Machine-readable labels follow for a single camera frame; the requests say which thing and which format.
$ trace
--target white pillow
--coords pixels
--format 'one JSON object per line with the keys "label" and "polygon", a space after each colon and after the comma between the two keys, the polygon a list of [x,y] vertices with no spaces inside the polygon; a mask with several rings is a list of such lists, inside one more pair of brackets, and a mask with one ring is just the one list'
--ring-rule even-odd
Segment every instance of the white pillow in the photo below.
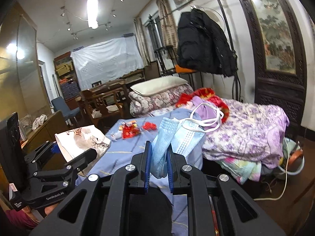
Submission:
{"label": "white pillow", "polygon": [[130,88],[137,94],[145,97],[169,90],[171,88],[186,84],[187,81],[177,76],[165,76],[149,81],[137,83]]}

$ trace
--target carved wooden frame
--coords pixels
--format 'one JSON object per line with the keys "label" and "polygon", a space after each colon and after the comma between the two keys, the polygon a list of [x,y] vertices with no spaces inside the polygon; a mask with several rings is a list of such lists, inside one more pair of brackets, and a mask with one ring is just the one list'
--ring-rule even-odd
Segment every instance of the carved wooden frame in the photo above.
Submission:
{"label": "carved wooden frame", "polygon": [[255,61],[255,103],[281,106],[290,120],[290,136],[300,126],[306,96],[307,68],[302,34],[293,9],[287,0],[279,4],[288,22],[295,55],[296,74],[266,69],[265,49],[256,12],[251,0],[240,0],[248,24]]}

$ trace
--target white ear loop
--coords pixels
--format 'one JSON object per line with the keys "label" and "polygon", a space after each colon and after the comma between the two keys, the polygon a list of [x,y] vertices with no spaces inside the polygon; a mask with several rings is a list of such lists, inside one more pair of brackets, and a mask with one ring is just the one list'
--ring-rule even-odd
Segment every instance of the white ear loop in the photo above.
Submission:
{"label": "white ear loop", "polygon": [[[205,106],[208,106],[210,108],[212,108],[213,110],[216,111],[216,118],[211,118],[211,119],[206,119],[206,120],[196,120],[196,119],[193,119],[193,115],[195,113],[195,111],[199,108],[199,106],[201,105],[205,105]],[[221,125],[221,120],[222,118],[224,117],[224,114],[223,112],[220,111],[219,108],[217,107],[214,107],[212,105],[210,105],[209,103],[200,103],[193,111],[192,113],[190,114],[190,118],[185,118],[185,119],[181,119],[180,122],[184,122],[185,120],[188,120],[188,121],[191,121],[193,123],[196,123],[200,126],[204,126],[204,127],[209,127],[209,126],[212,126],[213,124],[215,123],[218,123],[217,126],[215,128],[211,128],[211,129],[207,129],[207,130],[201,130],[201,129],[194,129],[194,128],[191,128],[191,127],[185,127],[184,125],[182,125],[183,128],[187,129],[187,130],[190,130],[190,131],[195,131],[195,132],[201,132],[201,133],[208,133],[208,132],[212,132],[212,131],[215,131],[216,129],[218,129]]]}

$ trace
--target dark floor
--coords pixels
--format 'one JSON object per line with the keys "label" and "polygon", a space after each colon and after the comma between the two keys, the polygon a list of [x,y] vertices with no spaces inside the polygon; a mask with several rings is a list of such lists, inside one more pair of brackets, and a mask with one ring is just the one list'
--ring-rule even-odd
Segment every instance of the dark floor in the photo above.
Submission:
{"label": "dark floor", "polygon": [[[257,202],[288,236],[294,235],[306,221],[315,193],[315,142],[302,137],[298,140],[304,152],[304,169],[297,176],[288,178],[285,193],[280,200]],[[272,188],[272,194],[264,190],[260,198],[277,198],[281,195],[284,184],[284,181],[278,180],[276,186]]]}

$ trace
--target black jacket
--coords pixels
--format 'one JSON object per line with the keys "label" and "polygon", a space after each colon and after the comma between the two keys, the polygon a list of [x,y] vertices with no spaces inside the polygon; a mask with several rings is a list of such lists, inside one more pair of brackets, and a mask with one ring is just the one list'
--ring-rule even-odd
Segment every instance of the black jacket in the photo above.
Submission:
{"label": "black jacket", "polygon": [[198,9],[183,12],[178,23],[178,65],[201,72],[233,76],[236,59],[221,27]]}

